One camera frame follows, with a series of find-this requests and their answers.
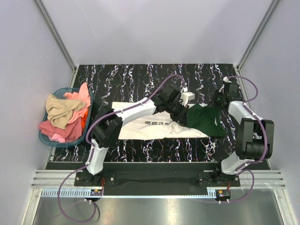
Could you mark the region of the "cream and green t-shirt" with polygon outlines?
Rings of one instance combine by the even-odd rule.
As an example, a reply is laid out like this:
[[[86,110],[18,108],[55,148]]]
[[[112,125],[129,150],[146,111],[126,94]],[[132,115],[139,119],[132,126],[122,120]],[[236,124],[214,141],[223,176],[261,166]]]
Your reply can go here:
[[[184,127],[167,112],[144,116],[124,125],[120,140],[154,140],[164,138],[224,137],[226,130],[220,121],[221,111],[206,104],[189,104],[193,108],[192,127]]]

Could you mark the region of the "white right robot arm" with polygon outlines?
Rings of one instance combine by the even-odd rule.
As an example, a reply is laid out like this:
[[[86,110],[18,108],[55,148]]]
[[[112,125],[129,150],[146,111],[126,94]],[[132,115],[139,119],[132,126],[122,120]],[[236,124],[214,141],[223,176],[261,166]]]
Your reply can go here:
[[[215,92],[212,106],[226,109],[239,124],[236,150],[218,163],[211,180],[218,186],[238,180],[238,175],[251,164],[258,164],[272,155],[274,122],[253,112],[239,95],[236,82],[224,81]]]

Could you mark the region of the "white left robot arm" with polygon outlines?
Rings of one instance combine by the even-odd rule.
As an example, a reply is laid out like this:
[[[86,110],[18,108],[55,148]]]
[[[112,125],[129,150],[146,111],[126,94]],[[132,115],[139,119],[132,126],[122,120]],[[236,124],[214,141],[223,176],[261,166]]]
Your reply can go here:
[[[117,142],[123,126],[145,116],[166,112],[172,122],[185,127],[188,102],[194,98],[195,94],[187,89],[181,92],[171,85],[129,106],[119,109],[102,108],[87,132],[91,150],[83,168],[85,180],[92,186],[101,181],[106,153]]]

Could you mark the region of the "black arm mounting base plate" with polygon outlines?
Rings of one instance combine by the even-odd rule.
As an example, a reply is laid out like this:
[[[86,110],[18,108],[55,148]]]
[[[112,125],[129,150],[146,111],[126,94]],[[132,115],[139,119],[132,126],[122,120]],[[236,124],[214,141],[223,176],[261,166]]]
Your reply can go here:
[[[252,179],[248,172],[238,176],[238,180],[227,185],[218,186],[211,180],[212,173],[218,163],[205,162],[158,162],[158,163],[122,163],[105,162],[101,177],[93,183],[85,180],[83,165],[80,163],[49,163],[48,172],[55,174],[55,178],[69,178],[63,187],[73,185],[76,187],[103,187],[115,190],[159,190],[170,192],[191,192],[207,188],[241,188],[242,178],[250,184]]]

